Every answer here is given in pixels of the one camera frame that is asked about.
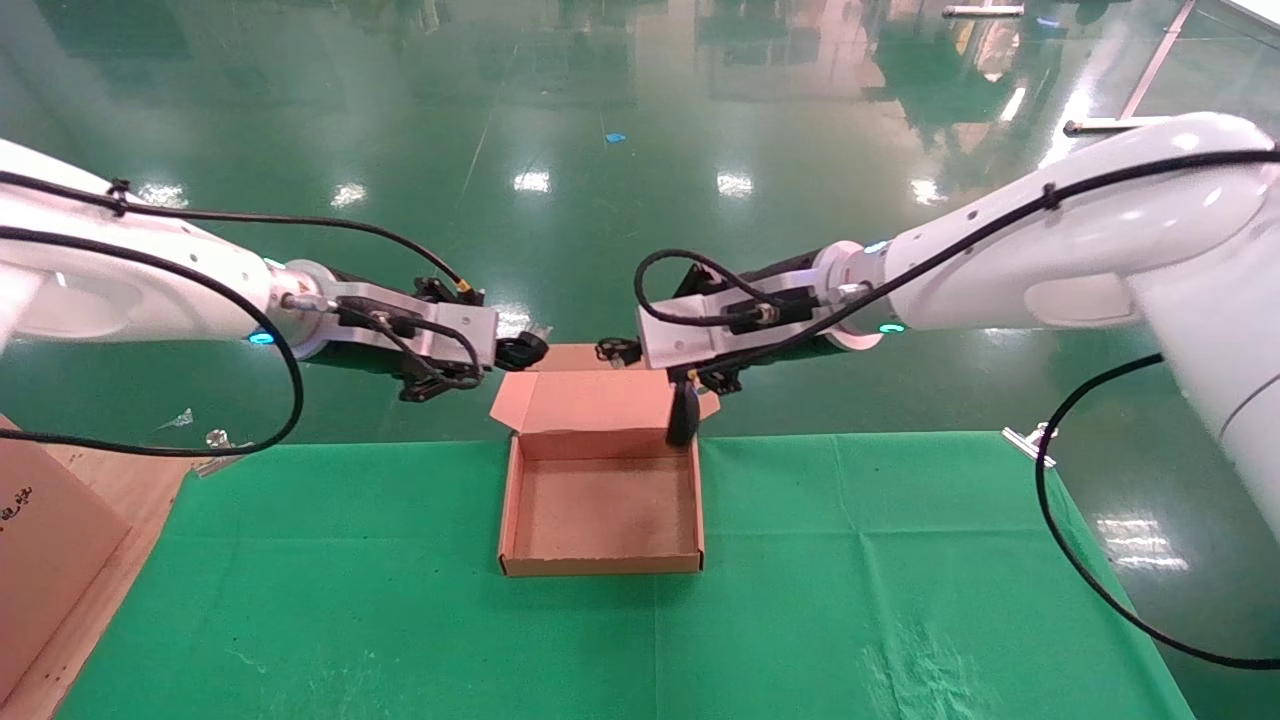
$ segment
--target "open cardboard box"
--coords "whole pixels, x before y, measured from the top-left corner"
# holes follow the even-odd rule
[[[41,446],[0,441],[0,710],[128,529]]]
[[[666,442],[666,370],[613,369],[591,345],[554,345],[507,373],[490,415],[515,432],[498,562],[512,577],[696,573],[698,442]],[[703,418],[719,398],[699,398]]]

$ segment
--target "green tablecloth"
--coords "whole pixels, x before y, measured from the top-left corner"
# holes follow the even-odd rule
[[[280,447],[191,477],[59,717],[1190,717],[998,434],[701,448],[696,577],[503,578],[504,445]]]

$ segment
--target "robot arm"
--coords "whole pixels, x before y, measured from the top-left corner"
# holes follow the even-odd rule
[[[865,246],[837,242],[744,275],[783,301],[754,323],[689,327],[639,311],[655,368],[739,387],[735,357],[812,327],[938,254],[986,220],[1117,168],[1213,151],[1270,151],[1239,118],[1198,113],[1100,142],[918,228]],[[997,232],[824,331],[808,350],[868,350],[884,334],[945,328],[1105,328],[1146,322],[1206,428],[1239,466],[1280,534],[1280,193],[1276,164],[1235,164],[1128,181],[1064,200]],[[654,302],[707,316],[756,306],[695,268],[680,297]]]
[[[0,169],[91,193],[111,184],[4,141]],[[449,387],[466,387],[449,380],[479,380],[493,365],[522,369],[545,352],[543,338],[532,333],[499,343],[498,314],[483,306],[483,292],[454,293],[435,278],[419,278],[406,293],[311,260],[282,265],[180,219],[116,217],[97,205],[12,184],[0,186],[0,225],[136,250],[198,272],[265,313],[300,360],[398,375],[404,382],[402,400],[421,402]],[[86,250],[0,240],[0,351],[10,336],[67,342],[276,340],[206,287]],[[470,351],[458,337],[468,341]]]

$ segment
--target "green floor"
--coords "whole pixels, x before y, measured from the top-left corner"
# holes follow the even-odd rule
[[[58,720],[1190,720],[998,433],[700,446],[696,577],[503,578],[503,442],[188,478]]]
[[[654,249],[751,269],[896,234],[1062,156],[1057,128],[1117,113],[1181,6],[1027,0],[1024,20],[973,26],[945,4],[6,0],[0,136],[192,208],[399,229],[488,288],[507,327],[593,341],[634,332],[630,275]],[[1277,42],[1201,0],[1139,113],[1280,132]],[[424,272],[366,237],[218,229],[388,284]],[[1152,347],[1142,331],[890,340],[749,372],[705,433],[1025,429]],[[19,423],[111,439],[243,442],[287,407],[278,359],[248,346],[18,345],[0,372]],[[298,442],[504,432],[485,414],[495,383],[416,406],[387,378],[306,379]],[[192,424],[161,428],[188,407]],[[1280,648],[1280,551],[1164,370],[1083,406],[1056,455],[1148,618],[1225,652]],[[1202,717],[1280,703],[1274,678],[1166,659]]]

